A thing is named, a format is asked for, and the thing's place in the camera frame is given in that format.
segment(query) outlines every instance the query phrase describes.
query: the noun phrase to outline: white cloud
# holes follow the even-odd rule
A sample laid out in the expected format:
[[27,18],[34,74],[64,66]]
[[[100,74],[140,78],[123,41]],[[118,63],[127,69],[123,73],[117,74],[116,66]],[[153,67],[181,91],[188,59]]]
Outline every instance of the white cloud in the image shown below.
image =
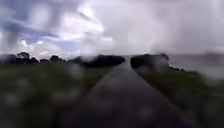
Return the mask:
[[35,56],[39,59],[48,58],[51,55],[63,56],[62,49],[52,42],[38,41],[36,44],[27,44],[26,41],[22,40],[18,42],[17,49],[18,52],[28,52],[31,56]]
[[[79,0],[59,0],[55,3],[63,5],[60,11],[48,2],[32,5],[29,23],[13,19],[14,11],[9,8],[0,11],[0,15],[9,14],[11,19],[6,19],[10,22],[33,30],[46,28],[46,31],[59,35],[59,38],[40,37],[44,42],[38,46],[29,43],[20,46],[22,50],[36,51],[36,55],[39,55],[38,51],[64,56],[163,50],[197,53],[223,49],[224,7],[219,2],[221,0],[89,0],[81,5]],[[49,25],[47,21],[54,17],[58,23],[46,27]],[[63,40],[77,43],[77,51],[67,53],[56,48],[54,42],[63,43]]]

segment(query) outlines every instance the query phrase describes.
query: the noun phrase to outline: sky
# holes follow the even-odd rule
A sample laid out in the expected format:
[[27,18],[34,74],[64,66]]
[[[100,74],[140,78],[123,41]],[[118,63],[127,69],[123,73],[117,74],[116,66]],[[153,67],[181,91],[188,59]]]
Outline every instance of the sky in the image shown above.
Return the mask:
[[224,51],[222,0],[0,0],[0,52]]

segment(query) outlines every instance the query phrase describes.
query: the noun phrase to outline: green grass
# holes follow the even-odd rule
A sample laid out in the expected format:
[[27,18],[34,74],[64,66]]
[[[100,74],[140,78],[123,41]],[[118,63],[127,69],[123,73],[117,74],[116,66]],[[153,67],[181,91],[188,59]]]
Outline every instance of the green grass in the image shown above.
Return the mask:
[[[111,69],[83,68],[71,74],[70,66],[0,66],[0,116],[16,128],[47,128],[52,108],[81,100]],[[224,81],[209,83],[196,72],[174,70],[140,76],[204,127],[224,127]]]
[[224,82],[208,83],[196,72],[140,74],[177,108],[203,127],[224,127]]
[[84,68],[82,77],[70,74],[70,65],[0,66],[0,114],[16,128],[47,128],[53,108],[76,102],[109,68]]

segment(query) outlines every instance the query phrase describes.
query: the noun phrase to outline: treeline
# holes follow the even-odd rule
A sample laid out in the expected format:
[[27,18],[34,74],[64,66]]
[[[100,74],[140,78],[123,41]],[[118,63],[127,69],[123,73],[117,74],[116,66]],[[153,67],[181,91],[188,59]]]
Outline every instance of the treeline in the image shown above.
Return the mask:
[[116,66],[125,62],[125,59],[121,56],[113,55],[99,55],[87,60],[79,56],[74,59],[63,59],[57,55],[52,55],[46,59],[38,60],[35,57],[31,57],[29,53],[21,52],[18,54],[2,55],[0,57],[0,64],[47,64],[47,63],[75,63],[85,67],[107,67]]
[[[73,59],[63,59],[57,55],[52,55],[46,59],[38,60],[30,56],[29,53],[21,52],[18,54],[2,55],[0,57],[0,64],[48,64],[48,63],[69,63],[79,64],[83,67],[100,68],[100,67],[113,67],[125,62],[126,56],[115,55],[98,55],[94,57],[85,58],[82,56]],[[136,69],[141,66],[147,66],[151,71],[167,71],[176,70],[184,71],[169,66],[168,55],[162,53],[158,55],[136,55],[131,56],[130,60],[132,68]]]

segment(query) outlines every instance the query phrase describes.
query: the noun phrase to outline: road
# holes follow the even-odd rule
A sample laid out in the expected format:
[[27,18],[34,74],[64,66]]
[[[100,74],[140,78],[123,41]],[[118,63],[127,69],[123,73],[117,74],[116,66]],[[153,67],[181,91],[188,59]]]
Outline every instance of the road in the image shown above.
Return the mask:
[[61,123],[63,128],[198,128],[125,64],[115,67]]

